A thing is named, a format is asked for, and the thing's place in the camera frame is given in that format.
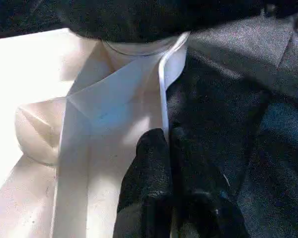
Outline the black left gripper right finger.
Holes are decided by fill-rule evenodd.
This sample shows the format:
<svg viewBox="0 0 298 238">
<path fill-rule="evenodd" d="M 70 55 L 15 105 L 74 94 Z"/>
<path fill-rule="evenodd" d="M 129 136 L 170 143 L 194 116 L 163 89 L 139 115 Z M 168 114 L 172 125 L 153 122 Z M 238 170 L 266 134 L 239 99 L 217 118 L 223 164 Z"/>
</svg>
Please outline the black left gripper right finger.
<svg viewBox="0 0 298 238">
<path fill-rule="evenodd" d="M 169 134 L 178 235 L 181 238 L 242 238 L 244 217 L 226 177 L 186 129 Z"/>
</svg>

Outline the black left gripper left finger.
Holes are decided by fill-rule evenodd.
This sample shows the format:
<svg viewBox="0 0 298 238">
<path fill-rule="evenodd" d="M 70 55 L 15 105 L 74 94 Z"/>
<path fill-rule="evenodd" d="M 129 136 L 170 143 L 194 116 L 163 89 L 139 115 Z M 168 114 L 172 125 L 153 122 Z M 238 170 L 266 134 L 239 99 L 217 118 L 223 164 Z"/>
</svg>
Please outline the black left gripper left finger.
<svg viewBox="0 0 298 238">
<path fill-rule="evenodd" d="M 144 133 L 121 183 L 118 238 L 168 238 L 172 219 L 169 149 L 160 128 Z"/>
</svg>

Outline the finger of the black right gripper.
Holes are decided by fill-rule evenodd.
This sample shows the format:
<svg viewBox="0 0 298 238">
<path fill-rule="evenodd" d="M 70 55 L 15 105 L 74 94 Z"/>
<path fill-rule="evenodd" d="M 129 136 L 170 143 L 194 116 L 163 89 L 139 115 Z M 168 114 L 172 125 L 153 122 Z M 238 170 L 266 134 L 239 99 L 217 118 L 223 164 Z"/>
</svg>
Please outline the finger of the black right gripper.
<svg viewBox="0 0 298 238">
<path fill-rule="evenodd" d="M 71 0 L 69 28 L 80 36 L 147 43 L 259 15 L 262 0 Z"/>
</svg>

